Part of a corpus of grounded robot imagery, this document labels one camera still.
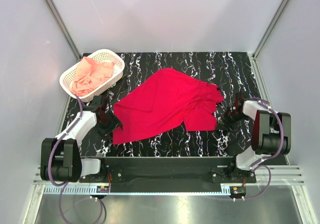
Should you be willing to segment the red t-shirt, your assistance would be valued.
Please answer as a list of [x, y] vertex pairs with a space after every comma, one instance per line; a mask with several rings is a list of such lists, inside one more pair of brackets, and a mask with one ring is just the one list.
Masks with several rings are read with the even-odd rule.
[[173, 68], [160, 69], [114, 105], [122, 126], [113, 132], [113, 144], [148, 139], [181, 124], [188, 132], [213, 131], [214, 112], [223, 101], [215, 84]]

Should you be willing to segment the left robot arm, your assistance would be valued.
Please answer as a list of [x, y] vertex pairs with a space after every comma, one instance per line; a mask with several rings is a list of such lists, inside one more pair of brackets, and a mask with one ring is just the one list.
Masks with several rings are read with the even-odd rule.
[[112, 132], [122, 126], [111, 110], [106, 112], [100, 105], [83, 106], [61, 133], [42, 141], [41, 179], [57, 187], [67, 182], [76, 183], [87, 175], [103, 182], [108, 177], [107, 168], [102, 166], [99, 158], [82, 158], [79, 146], [92, 129], [102, 137], [110, 138]]

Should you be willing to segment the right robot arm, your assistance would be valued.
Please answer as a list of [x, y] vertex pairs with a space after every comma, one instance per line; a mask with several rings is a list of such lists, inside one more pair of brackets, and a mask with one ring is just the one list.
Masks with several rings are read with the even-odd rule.
[[291, 150], [291, 115], [275, 111], [267, 100], [249, 97], [242, 92], [235, 94], [235, 101], [224, 111], [216, 129], [231, 131], [240, 120], [252, 119], [253, 130], [250, 146], [238, 154], [227, 169], [228, 179], [239, 182], [245, 171], [253, 171], [266, 160], [287, 155]]

